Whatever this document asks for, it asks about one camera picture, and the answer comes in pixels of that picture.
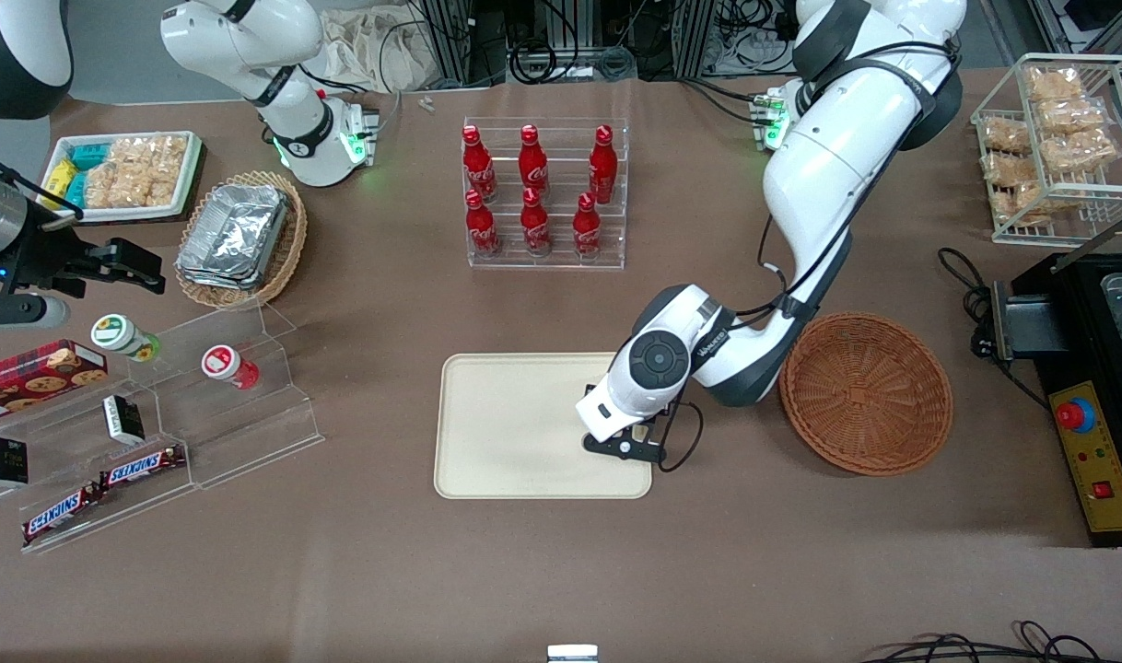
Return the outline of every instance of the snickers bar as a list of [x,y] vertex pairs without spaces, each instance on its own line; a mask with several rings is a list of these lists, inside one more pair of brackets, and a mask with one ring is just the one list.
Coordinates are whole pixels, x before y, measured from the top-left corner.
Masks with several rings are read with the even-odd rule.
[[31,542],[43,536],[46,532],[50,532],[50,530],[67,521],[68,517],[82,513],[82,509],[85,509],[100,499],[102,499],[102,488],[94,481],[91,481],[88,486],[77,488],[76,491],[73,491],[73,494],[66,496],[59,503],[44,509],[34,519],[21,525],[25,532],[25,545],[31,544]]
[[118,484],[136,481],[154,473],[154,471],[165,470],[167,467],[185,466],[186,462],[185,448],[182,444],[173,444],[156,453],[125,462],[113,470],[99,471],[99,486],[102,486],[103,491],[109,491]]

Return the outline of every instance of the blue snack package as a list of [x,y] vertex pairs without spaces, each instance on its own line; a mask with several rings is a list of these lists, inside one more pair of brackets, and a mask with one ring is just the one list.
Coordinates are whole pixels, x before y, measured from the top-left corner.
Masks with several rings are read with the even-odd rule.
[[70,151],[70,160],[77,169],[90,169],[102,164],[102,160],[107,159],[107,154],[110,150],[111,146],[108,146],[105,142],[95,142],[93,146],[77,146]]
[[70,187],[65,188],[65,200],[72,202],[73,204],[84,208],[85,206],[85,173],[77,173],[70,181]]

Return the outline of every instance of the aluminum foil container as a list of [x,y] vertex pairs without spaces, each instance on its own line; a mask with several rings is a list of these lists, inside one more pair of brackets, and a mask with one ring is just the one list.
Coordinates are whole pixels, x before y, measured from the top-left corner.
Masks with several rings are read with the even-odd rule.
[[286,202],[286,194],[274,186],[219,186],[181,248],[177,269],[202,285],[257,288],[278,242]]

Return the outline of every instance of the red button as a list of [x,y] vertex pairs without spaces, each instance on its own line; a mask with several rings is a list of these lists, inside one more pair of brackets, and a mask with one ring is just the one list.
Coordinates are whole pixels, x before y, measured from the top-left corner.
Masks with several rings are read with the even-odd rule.
[[1076,403],[1065,403],[1057,406],[1057,423],[1069,431],[1076,431],[1084,425],[1084,408]]

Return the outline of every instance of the small black box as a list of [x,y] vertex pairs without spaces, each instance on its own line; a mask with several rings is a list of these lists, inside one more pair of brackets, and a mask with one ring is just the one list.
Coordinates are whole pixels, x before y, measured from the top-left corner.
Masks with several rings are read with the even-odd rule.
[[128,445],[144,444],[144,421],[139,416],[139,406],[122,396],[107,396],[102,411],[111,440]]
[[19,488],[29,482],[29,454],[25,442],[0,438],[0,487]]

